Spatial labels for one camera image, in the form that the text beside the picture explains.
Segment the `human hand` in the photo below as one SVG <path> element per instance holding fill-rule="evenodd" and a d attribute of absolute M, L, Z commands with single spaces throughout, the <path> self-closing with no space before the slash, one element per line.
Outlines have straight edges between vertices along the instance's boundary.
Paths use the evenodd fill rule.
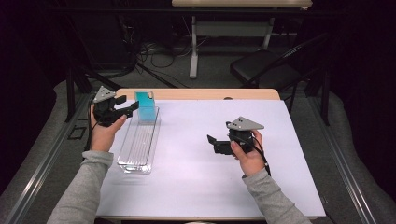
<path fill-rule="evenodd" d="M 262 146 L 262 135 L 257 130 L 251 131 L 256 138 L 255 147 L 260 149 Z M 262 168 L 264 168 L 264 161 L 262 160 L 262 155 L 253 149 L 249 153 L 245 153 L 244 150 L 235 142 L 231 142 L 231 150 L 235 157 L 239 160 L 241 164 L 242 171 L 246 176 L 255 175 Z"/>
<path fill-rule="evenodd" d="M 95 116 L 93 115 L 94 105 L 91 105 L 91 128 L 92 142 L 90 150 L 108 152 L 113 145 L 116 132 L 121 128 L 127 119 L 126 115 L 122 115 L 109 127 L 97 125 Z"/>

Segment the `forearm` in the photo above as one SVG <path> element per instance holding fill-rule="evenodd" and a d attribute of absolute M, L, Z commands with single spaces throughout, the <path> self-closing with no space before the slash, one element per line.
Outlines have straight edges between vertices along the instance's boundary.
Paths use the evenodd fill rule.
<path fill-rule="evenodd" d="M 311 223 L 265 170 L 243 180 L 268 223 Z"/>
<path fill-rule="evenodd" d="M 84 162 L 52 211 L 48 223 L 93 223 L 100 202 L 100 188 L 113 162 L 113 154 L 86 151 L 83 157 Z"/>

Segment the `clear plastic tray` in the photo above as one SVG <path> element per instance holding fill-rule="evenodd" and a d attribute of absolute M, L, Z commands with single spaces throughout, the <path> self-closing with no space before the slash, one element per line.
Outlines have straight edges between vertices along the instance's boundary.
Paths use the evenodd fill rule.
<path fill-rule="evenodd" d="M 142 122 L 139 115 L 133 116 L 117 159 L 124 173 L 151 173 L 155 147 L 161 125 L 160 108 L 154 107 L 155 119 Z"/>

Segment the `desk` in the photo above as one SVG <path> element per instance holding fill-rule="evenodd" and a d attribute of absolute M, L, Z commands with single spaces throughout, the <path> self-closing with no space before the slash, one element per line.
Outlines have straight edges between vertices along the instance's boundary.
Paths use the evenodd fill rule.
<path fill-rule="evenodd" d="M 311 0 L 173 0 L 173 7 L 310 7 Z M 190 78 L 197 78 L 198 35 L 215 36 L 263 36 L 262 48 L 267 49 L 274 26 L 274 18 L 269 21 L 197 21 L 191 22 L 191 67 Z"/>
<path fill-rule="evenodd" d="M 134 91 L 119 90 L 118 95 L 131 97 Z M 239 162 L 232 156 L 215 154 L 206 139 L 210 134 L 218 140 L 228 140 L 225 121 L 244 116 L 265 126 L 261 130 L 263 146 L 272 177 L 283 192 L 306 216 L 324 217 L 285 104 L 274 90 L 243 90 L 244 93 L 239 92 L 241 97 L 237 97 L 237 91 L 241 90 L 153 90 L 162 124 L 152 172 L 150 175 L 125 174 L 116 164 L 128 128 L 127 120 L 110 149 L 115 161 L 102 186 L 97 216 L 160 220 L 264 219 L 241 179 Z M 229 96 L 236 100 L 219 100 Z M 249 96 L 255 99 L 238 100 Z"/>

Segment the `human arm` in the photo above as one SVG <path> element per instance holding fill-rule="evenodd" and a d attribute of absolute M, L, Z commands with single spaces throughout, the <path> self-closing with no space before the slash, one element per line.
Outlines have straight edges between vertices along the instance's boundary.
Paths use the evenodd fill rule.
<path fill-rule="evenodd" d="M 113 154 L 108 151 L 125 120 L 126 116 L 122 116 L 109 127 L 93 126 L 91 150 L 82 153 L 84 161 L 53 209 L 48 223 L 94 222 L 100 202 L 100 188 L 113 162 Z M 91 122 L 96 124 L 93 114 Z"/>
<path fill-rule="evenodd" d="M 262 136 L 252 131 L 257 145 L 262 145 Z M 253 196 L 267 223 L 311 223 L 281 191 L 275 180 L 264 169 L 262 156 L 256 150 L 245 153 L 235 142 L 231 142 L 233 154 L 245 173 L 243 181 Z"/>

